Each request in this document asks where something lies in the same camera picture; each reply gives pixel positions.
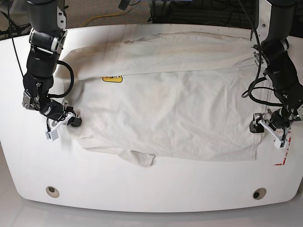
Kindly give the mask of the white T-shirt with yellow print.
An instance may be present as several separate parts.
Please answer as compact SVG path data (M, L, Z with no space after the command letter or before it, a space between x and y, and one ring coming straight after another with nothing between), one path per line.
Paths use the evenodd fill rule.
M75 75L66 99L82 124L69 134L143 167L158 157L254 161L262 135L249 125L265 107L241 97L258 69L251 47L185 32L74 49L63 59Z

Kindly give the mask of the red tape rectangle marking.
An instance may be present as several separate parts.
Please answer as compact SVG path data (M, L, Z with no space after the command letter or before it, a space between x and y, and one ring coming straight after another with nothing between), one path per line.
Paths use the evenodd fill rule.
M283 166L286 163L286 159L291 144L292 135L289 133L286 137L285 144L282 148L277 149L274 147L274 166Z

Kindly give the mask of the right table grommet hole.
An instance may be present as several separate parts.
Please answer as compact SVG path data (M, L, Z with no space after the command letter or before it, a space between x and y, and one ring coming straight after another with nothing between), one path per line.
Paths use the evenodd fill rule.
M252 197L255 200L261 200L265 197L267 190L265 188L258 188L254 191Z

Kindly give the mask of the table grommet hole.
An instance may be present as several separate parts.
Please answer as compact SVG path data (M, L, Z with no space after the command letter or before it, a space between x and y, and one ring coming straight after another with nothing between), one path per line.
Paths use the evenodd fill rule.
M267 190L265 188L258 188L254 191L252 197L255 200L261 200L265 197Z
M52 186L46 187L46 193L52 198L58 198L60 196L59 191Z

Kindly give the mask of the left table grommet hole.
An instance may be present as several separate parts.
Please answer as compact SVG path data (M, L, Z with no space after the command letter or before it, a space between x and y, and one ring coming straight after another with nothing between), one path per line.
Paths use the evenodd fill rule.
M46 187L46 193L52 198L58 198L60 196L59 191L52 186Z

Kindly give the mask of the black tripod stand legs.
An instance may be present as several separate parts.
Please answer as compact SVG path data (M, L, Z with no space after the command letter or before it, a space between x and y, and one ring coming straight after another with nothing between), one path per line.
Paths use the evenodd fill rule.
M0 24L0 40L6 40L13 37L28 35L31 30L29 23L17 25L12 18L9 19L7 13L1 12L0 16L4 18L4 23Z

